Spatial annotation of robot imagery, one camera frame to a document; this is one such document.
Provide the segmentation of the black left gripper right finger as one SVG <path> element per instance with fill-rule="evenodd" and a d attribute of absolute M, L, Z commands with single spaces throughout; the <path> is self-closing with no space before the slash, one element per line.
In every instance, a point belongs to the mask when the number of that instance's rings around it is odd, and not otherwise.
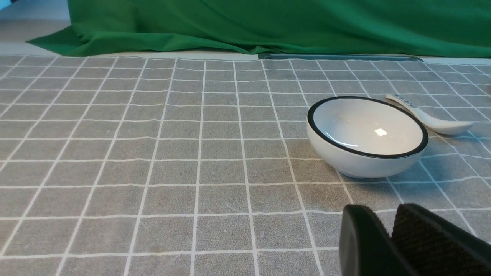
<path fill-rule="evenodd" d="M 415 203 L 397 208 L 391 239 L 420 276 L 489 276 L 491 248 Z"/>

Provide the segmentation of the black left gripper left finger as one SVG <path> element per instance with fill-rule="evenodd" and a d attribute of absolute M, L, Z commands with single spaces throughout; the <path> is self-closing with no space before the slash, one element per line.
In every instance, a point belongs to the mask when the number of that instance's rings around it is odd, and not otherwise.
<path fill-rule="evenodd" d="M 367 206 L 346 205 L 339 238 L 342 276 L 415 276 L 416 271 Z"/>

